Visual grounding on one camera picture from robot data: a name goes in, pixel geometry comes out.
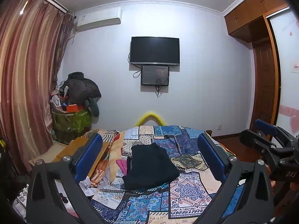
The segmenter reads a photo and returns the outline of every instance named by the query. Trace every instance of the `heart decoration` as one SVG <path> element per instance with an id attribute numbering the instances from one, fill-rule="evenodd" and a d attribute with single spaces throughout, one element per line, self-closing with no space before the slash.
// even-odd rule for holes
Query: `heart decoration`
<path id="1" fill-rule="evenodd" d="M 292 115 L 290 117 L 290 126 L 293 134 L 299 131 L 299 116 Z"/>

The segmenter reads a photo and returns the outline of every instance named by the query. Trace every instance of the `orange box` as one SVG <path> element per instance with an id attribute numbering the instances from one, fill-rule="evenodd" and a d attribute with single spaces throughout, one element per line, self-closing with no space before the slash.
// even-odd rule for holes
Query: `orange box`
<path id="1" fill-rule="evenodd" d="M 68 105 L 66 106 L 66 112 L 67 113 L 73 113 L 73 112 L 78 112 L 80 110 L 83 110 L 84 106 L 78 106 L 78 105 Z"/>

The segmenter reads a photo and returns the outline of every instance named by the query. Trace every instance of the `white air conditioner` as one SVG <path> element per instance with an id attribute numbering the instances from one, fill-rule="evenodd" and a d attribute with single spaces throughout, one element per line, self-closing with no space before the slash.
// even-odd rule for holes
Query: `white air conditioner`
<path id="1" fill-rule="evenodd" d="M 78 32 L 103 26 L 121 24 L 121 15 L 121 7 L 82 14 L 78 18 Z"/>

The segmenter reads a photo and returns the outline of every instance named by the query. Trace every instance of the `patchwork bedspread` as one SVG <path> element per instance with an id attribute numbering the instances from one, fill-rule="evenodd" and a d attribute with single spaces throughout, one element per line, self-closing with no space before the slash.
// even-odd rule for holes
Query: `patchwork bedspread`
<path id="1" fill-rule="evenodd" d="M 109 165 L 92 199 L 94 208 L 108 223 L 193 223 L 210 204 L 221 183 L 213 177 L 197 146 L 204 131 L 180 126 L 140 126 L 121 132 L 111 146 Z M 147 191 L 122 189 L 123 173 L 116 160 L 132 156 L 131 147 L 155 142 L 166 149 L 180 176 Z M 213 142 L 227 151 L 221 144 Z M 237 187 L 223 217 L 233 213 L 242 194 Z"/>

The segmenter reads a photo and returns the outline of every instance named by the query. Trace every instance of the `television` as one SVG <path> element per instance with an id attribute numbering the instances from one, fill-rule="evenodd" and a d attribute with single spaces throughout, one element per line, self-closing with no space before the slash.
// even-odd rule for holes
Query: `television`
<path id="1" fill-rule="evenodd" d="M 132 37 L 131 64 L 180 64 L 180 40 L 166 37 Z"/>
<path id="2" fill-rule="evenodd" d="M 169 66 L 142 66 L 141 85 L 168 86 Z"/>

